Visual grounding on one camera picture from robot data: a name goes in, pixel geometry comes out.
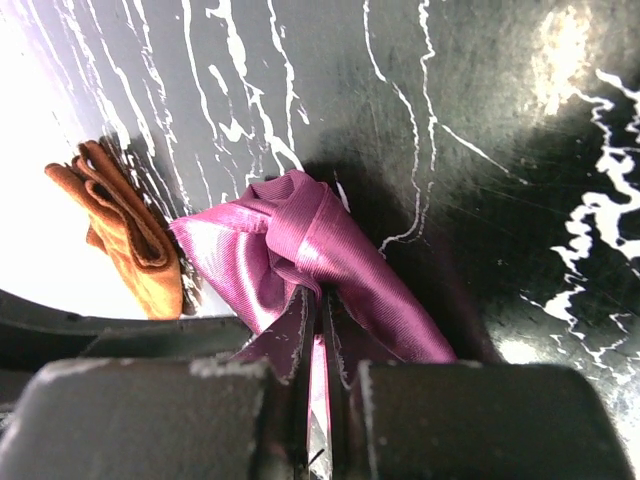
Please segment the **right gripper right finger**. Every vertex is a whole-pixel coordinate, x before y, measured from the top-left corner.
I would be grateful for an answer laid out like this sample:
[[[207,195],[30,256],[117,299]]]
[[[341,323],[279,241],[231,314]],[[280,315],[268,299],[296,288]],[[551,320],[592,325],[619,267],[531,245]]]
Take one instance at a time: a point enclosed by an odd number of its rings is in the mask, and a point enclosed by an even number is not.
[[[352,318],[338,292],[323,292],[320,316],[325,343],[328,436],[334,479],[366,479],[366,434],[360,414],[358,367],[400,358]]]

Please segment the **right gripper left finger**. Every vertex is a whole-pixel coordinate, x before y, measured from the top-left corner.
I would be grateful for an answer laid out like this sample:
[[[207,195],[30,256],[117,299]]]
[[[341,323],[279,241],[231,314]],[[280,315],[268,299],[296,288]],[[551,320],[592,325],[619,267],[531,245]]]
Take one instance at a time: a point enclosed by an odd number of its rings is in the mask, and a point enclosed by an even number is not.
[[[254,479],[307,479],[314,292],[297,287],[280,317],[231,360],[269,370],[257,421]]]

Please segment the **purple cloth napkin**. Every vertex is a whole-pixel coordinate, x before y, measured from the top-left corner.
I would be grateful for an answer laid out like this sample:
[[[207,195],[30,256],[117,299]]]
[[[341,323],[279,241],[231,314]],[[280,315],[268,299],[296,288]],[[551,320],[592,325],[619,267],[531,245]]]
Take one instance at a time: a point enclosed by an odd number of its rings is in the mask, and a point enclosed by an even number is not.
[[[178,218],[170,229],[188,260],[257,335],[302,286],[337,289],[353,320],[393,357],[457,357],[425,308],[324,182],[292,170],[237,200]]]

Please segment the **brown cloth napkin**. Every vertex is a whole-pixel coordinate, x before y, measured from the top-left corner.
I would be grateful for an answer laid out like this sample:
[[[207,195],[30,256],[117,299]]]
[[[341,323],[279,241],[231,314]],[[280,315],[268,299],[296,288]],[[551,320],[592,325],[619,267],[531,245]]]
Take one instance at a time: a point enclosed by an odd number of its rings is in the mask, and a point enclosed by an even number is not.
[[[179,318],[183,284],[176,248],[103,145],[83,142],[70,162],[51,163],[44,172],[86,211],[86,242],[110,258],[146,316]]]

